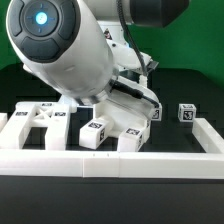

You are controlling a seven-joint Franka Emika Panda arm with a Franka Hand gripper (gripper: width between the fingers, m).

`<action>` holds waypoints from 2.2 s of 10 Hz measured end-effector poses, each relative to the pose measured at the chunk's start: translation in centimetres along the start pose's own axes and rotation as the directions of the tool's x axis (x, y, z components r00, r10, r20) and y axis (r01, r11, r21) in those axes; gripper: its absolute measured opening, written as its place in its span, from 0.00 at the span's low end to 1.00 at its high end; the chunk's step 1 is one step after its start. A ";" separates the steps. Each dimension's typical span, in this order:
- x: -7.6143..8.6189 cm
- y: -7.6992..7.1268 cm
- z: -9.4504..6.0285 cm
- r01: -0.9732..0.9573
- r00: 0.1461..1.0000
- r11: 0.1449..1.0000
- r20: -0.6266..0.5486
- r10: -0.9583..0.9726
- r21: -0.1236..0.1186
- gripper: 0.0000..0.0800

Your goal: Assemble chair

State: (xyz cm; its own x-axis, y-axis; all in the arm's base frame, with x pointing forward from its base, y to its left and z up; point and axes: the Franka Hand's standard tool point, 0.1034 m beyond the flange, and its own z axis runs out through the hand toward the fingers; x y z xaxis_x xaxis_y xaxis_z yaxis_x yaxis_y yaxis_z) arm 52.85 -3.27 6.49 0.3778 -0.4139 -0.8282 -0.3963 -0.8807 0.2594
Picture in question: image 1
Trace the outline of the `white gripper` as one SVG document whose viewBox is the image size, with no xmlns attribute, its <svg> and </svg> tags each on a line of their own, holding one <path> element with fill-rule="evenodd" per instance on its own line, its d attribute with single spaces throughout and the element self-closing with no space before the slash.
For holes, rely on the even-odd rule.
<svg viewBox="0 0 224 224">
<path fill-rule="evenodd" d="M 152 117 L 160 107 L 154 92 L 147 87 L 149 66 L 154 61 L 140 52 L 143 65 L 130 47 L 112 40 L 99 44 L 99 54 L 112 67 L 110 82 L 106 86 L 107 97 L 99 103 L 104 111 L 112 114 L 116 109 L 139 117 Z"/>
</svg>

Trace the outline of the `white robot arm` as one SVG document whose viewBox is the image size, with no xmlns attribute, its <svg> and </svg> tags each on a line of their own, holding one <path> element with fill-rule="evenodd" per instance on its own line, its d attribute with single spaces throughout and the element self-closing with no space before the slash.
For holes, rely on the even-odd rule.
<svg viewBox="0 0 224 224">
<path fill-rule="evenodd" d="M 82 105 L 118 90 L 144 95 L 114 81 L 115 56 L 100 23 L 165 27 L 190 0 L 11 0 L 6 15 L 10 43 L 28 71 Z"/>
</svg>

